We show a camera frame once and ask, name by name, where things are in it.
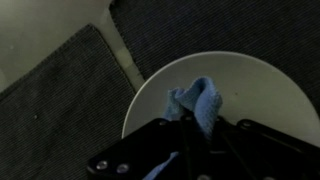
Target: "black object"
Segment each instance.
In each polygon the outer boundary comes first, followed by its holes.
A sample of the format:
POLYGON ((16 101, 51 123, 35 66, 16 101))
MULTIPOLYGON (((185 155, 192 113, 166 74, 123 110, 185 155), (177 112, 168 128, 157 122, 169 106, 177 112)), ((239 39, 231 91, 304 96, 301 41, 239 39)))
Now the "black object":
POLYGON ((116 0, 112 18, 144 78, 203 51, 264 60, 292 78, 320 114, 320 1, 116 0))
POLYGON ((121 139, 134 96, 88 25, 0 94, 0 179, 86 179, 87 160, 121 139))
POLYGON ((179 152, 156 179, 318 180, 320 149, 251 120, 219 118, 208 143, 194 117, 155 119, 89 160, 90 180, 142 179, 179 152), (125 165, 125 171, 119 168, 125 165))

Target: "floor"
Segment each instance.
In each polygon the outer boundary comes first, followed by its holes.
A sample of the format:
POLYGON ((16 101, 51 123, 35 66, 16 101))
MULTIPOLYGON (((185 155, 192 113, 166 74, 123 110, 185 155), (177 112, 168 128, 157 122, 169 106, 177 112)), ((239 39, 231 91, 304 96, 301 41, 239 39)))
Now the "floor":
POLYGON ((114 52, 133 87, 144 83, 110 17, 111 0, 1 0, 0 92, 88 23, 114 52))

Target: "gray rug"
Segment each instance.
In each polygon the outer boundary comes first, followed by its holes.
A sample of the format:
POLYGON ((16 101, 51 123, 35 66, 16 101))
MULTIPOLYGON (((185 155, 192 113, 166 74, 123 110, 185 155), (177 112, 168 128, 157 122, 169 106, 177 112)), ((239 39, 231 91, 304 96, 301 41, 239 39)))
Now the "gray rug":
POLYGON ((320 113, 319 9, 318 0, 116 0, 110 7, 144 78, 189 54, 235 51, 285 72, 320 113))
POLYGON ((86 179, 121 138, 134 96, 99 32, 84 27, 0 94, 0 179, 86 179))

